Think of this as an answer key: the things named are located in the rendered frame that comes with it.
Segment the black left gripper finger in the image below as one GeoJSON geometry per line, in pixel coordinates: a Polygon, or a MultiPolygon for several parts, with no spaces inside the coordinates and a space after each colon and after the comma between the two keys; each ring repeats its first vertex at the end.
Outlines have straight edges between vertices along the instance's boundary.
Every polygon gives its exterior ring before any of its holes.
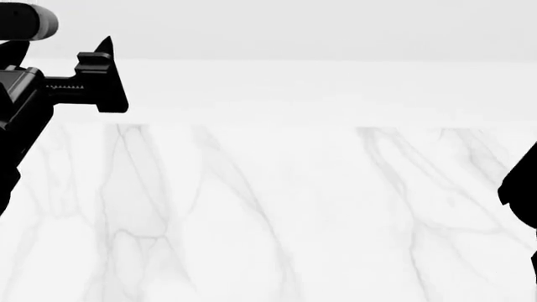
{"type": "Polygon", "coordinates": [[[114,60],[112,37],[106,37],[93,52],[80,52],[77,59],[76,77],[89,103],[99,112],[127,112],[128,99],[114,60]]]}

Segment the black cylinder with grey end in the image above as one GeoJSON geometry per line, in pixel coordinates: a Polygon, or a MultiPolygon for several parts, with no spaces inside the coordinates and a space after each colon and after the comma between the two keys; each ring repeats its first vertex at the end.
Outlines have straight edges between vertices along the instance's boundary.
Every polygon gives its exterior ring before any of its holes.
{"type": "Polygon", "coordinates": [[[37,4],[0,3],[0,41],[39,41],[52,37],[59,19],[37,4]]]}

